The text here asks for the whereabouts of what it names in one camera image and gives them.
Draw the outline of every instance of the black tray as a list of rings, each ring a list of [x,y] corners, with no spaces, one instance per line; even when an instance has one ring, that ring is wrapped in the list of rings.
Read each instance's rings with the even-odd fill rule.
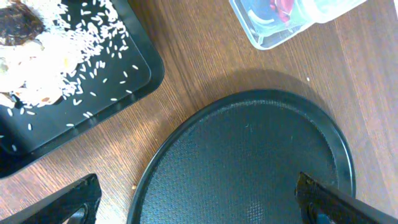
[[[127,223],[302,223],[294,194],[301,171],[355,197],[348,144],[326,113],[279,90],[237,93],[163,143]]]
[[[72,27],[81,20],[81,1],[63,1],[69,6],[69,14],[73,20]],[[7,108],[0,107],[0,178],[7,177],[30,163],[40,159],[42,156],[58,148],[62,144],[72,140],[85,131],[93,128],[98,123],[108,119],[127,106],[135,103],[146,95],[152,93],[159,87],[164,77],[164,67],[159,53],[149,40],[145,30],[142,28],[136,15],[132,11],[127,0],[112,0],[119,19],[129,32],[129,37],[124,38],[129,49],[123,53],[122,59],[116,56],[111,58],[106,50],[100,56],[91,58],[92,69],[87,72],[80,72],[86,80],[82,80],[84,94],[69,97],[57,105],[34,108],[28,111],[35,115],[28,115],[26,112],[20,115],[19,109],[13,109],[13,116],[7,113]],[[90,8],[96,12],[99,8]],[[121,34],[113,37],[113,45],[122,45]],[[102,43],[108,46],[109,41]],[[93,71],[95,62],[102,60],[106,62],[103,70],[98,70],[98,76],[92,79],[89,72]],[[78,74],[69,80],[76,80]],[[97,97],[90,95],[90,92],[97,94]],[[73,99],[83,100],[78,105],[73,105]],[[89,111],[94,114],[90,119],[83,116]],[[32,124],[33,130],[28,130],[28,124]],[[66,124],[74,124],[74,127],[67,127]]]

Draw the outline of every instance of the wooden table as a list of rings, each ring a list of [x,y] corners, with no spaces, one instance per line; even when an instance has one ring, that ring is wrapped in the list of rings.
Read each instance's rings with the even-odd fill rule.
[[[268,51],[249,43],[227,0],[131,2],[164,60],[163,84],[0,180],[0,219],[94,172],[103,191],[98,223],[125,223],[132,186],[167,136],[211,102],[256,88],[298,93],[327,111],[351,147],[357,198],[398,217],[398,22],[393,0],[368,0]]]

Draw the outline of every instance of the clear plastic container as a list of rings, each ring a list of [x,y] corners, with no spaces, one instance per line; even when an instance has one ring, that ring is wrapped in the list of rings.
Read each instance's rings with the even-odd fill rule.
[[[244,31],[257,49],[289,40],[314,23],[324,23],[365,0],[230,0]]]

